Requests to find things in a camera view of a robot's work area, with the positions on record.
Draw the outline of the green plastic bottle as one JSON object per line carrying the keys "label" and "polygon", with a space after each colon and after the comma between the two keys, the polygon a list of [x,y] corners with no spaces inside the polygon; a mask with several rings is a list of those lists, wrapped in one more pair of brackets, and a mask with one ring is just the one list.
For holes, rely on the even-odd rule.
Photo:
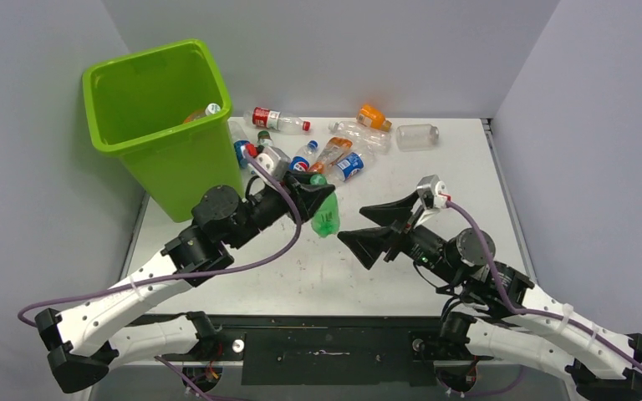
{"label": "green plastic bottle", "polygon": [[334,192],[326,197],[311,220],[313,231],[321,238],[337,234],[340,229],[338,198]]}

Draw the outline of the blue label blue cap bottle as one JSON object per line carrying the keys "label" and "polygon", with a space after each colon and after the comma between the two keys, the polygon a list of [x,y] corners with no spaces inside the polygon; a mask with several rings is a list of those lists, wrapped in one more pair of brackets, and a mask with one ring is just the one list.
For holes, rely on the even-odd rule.
{"label": "blue label blue cap bottle", "polygon": [[338,160],[329,171],[327,179],[331,184],[351,180],[374,165],[376,156],[369,151],[353,150]]}

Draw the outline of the large orange tea bottle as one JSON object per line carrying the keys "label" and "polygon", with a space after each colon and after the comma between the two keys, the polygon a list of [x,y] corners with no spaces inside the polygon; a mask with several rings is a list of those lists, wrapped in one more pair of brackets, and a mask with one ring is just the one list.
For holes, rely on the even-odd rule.
{"label": "large orange tea bottle", "polygon": [[217,103],[209,103],[204,109],[199,109],[199,110],[196,110],[196,111],[192,112],[191,114],[189,114],[185,118],[184,124],[190,123],[190,122],[192,122],[194,120],[197,120],[197,119],[202,119],[202,118],[207,117],[207,116],[212,115],[212,114],[217,114],[217,113],[219,113],[221,111],[221,109],[222,108],[221,108],[221,106],[219,104],[217,104]]}

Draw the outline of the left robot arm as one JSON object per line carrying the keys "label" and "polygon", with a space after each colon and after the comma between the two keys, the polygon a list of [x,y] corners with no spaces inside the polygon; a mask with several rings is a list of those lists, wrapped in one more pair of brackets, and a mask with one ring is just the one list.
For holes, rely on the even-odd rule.
{"label": "left robot arm", "polygon": [[230,186],[215,186],[193,208],[191,224],[126,279],[68,300],[63,311],[40,311],[34,323],[60,389],[77,393],[109,371],[147,358],[209,358],[217,330],[204,312],[154,322],[145,320],[146,313],[214,276],[235,272],[231,249],[246,245],[283,216],[302,225],[334,191],[333,185],[316,184],[312,174],[296,170],[248,197]]}

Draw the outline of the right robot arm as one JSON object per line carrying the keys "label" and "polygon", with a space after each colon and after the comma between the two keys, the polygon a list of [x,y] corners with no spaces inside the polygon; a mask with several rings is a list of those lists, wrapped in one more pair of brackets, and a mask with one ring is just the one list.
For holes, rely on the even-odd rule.
{"label": "right robot arm", "polygon": [[537,369],[572,383],[588,400],[642,400],[642,334],[599,326],[497,261],[492,238],[474,221],[440,237],[424,219],[443,208],[456,209],[443,193],[365,206],[360,212],[373,226],[338,238],[365,268],[404,255],[442,280],[450,296],[438,332],[445,355]]}

